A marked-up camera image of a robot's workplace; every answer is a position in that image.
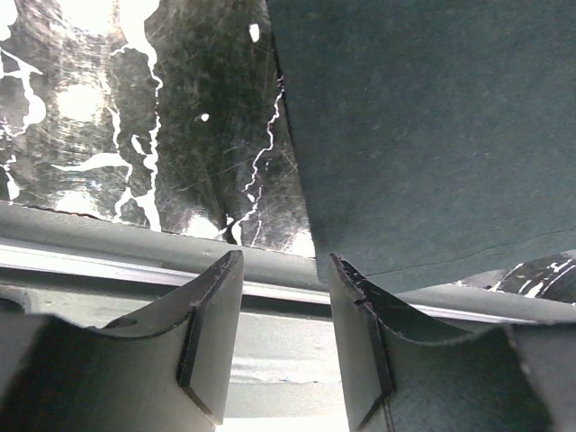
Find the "black t shirt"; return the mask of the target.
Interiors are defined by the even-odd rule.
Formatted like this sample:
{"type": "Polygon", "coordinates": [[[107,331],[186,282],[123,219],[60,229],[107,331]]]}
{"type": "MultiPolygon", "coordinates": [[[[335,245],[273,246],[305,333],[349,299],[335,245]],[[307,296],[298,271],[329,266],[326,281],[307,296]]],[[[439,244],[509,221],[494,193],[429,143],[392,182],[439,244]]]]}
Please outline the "black t shirt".
{"type": "Polygon", "coordinates": [[[272,1],[316,251],[395,293],[575,246],[572,1],[272,1]]]}

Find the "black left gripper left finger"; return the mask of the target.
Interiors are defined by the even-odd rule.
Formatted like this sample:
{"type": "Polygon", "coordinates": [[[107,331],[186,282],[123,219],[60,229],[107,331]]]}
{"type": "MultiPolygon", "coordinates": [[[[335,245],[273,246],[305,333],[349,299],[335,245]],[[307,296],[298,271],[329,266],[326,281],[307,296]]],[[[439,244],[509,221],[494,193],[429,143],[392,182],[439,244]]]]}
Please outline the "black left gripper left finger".
{"type": "Polygon", "coordinates": [[[1,317],[4,431],[212,431],[223,421],[244,257],[103,328],[1,317]]]}

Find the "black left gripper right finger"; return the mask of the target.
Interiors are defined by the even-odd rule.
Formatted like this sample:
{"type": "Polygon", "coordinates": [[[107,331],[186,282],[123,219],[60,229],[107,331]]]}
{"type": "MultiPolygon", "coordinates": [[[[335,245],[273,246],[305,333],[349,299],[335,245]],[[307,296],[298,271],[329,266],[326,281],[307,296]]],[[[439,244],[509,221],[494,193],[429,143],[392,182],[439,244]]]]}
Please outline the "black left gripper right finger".
{"type": "Polygon", "coordinates": [[[547,407],[509,327],[469,331],[410,306],[330,258],[329,294],[354,431],[547,431],[547,407]]]}

